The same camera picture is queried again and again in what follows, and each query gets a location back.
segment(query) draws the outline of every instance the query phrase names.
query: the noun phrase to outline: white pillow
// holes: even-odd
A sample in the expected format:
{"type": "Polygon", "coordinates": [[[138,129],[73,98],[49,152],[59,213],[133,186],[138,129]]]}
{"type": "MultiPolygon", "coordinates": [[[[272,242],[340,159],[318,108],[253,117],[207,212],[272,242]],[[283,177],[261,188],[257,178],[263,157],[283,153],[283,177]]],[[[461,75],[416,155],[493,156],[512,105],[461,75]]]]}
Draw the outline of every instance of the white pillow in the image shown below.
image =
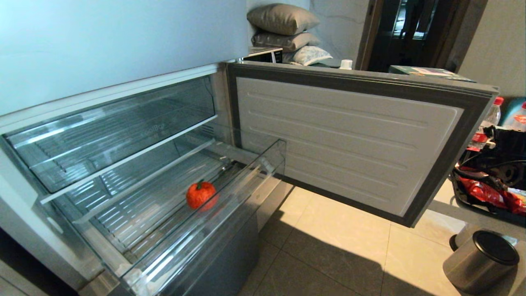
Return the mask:
{"type": "Polygon", "coordinates": [[[294,54],[292,60],[303,66],[308,66],[326,58],[332,58],[330,53],[317,46],[304,46],[294,54]]]}

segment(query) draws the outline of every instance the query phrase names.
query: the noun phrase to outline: microwave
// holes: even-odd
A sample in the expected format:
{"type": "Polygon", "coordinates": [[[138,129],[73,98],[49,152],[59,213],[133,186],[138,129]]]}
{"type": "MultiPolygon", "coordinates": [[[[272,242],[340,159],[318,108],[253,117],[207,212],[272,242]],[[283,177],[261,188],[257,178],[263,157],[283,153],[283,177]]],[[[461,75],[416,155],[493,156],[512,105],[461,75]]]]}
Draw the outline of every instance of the microwave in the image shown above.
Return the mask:
{"type": "Polygon", "coordinates": [[[244,61],[278,63],[283,62],[283,48],[281,47],[250,47],[250,53],[244,61]]]}

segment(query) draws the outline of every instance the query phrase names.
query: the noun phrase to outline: red bottle label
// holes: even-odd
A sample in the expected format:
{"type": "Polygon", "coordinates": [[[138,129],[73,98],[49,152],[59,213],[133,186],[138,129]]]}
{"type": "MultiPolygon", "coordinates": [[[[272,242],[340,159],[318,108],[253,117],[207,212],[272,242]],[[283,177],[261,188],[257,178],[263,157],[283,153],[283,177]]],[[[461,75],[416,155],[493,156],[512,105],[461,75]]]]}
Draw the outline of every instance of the red bottle label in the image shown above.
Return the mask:
{"type": "Polygon", "coordinates": [[[474,142],[485,143],[488,140],[488,137],[484,134],[476,133],[475,135],[473,135],[472,140],[474,142]]]}
{"type": "Polygon", "coordinates": [[[522,124],[526,124],[526,115],[515,115],[513,118],[522,124]]]}

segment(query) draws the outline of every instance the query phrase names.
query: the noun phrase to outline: tomato stem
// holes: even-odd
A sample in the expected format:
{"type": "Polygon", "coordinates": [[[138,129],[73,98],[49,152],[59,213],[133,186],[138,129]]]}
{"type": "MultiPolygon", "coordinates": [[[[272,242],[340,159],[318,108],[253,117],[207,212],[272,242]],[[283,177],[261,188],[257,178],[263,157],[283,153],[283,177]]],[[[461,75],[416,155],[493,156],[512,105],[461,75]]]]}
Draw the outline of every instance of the tomato stem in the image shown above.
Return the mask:
{"type": "Polygon", "coordinates": [[[197,188],[196,188],[197,190],[201,189],[201,185],[203,184],[204,180],[205,179],[201,179],[201,181],[197,182],[197,188]]]}

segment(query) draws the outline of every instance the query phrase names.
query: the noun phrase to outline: refrigerator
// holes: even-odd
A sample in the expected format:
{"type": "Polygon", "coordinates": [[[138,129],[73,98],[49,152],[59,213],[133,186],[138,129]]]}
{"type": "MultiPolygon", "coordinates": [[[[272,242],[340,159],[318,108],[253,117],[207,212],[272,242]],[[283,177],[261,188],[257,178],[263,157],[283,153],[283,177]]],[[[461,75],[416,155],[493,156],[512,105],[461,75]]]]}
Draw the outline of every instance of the refrigerator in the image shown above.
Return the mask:
{"type": "Polygon", "coordinates": [[[496,94],[238,61],[48,102],[0,118],[1,226],[72,286],[191,294],[281,182],[414,226],[496,94]]]}
{"type": "Polygon", "coordinates": [[[0,227],[81,295],[235,293],[292,185],[412,227],[498,93],[243,61],[239,0],[6,3],[0,227]]]}

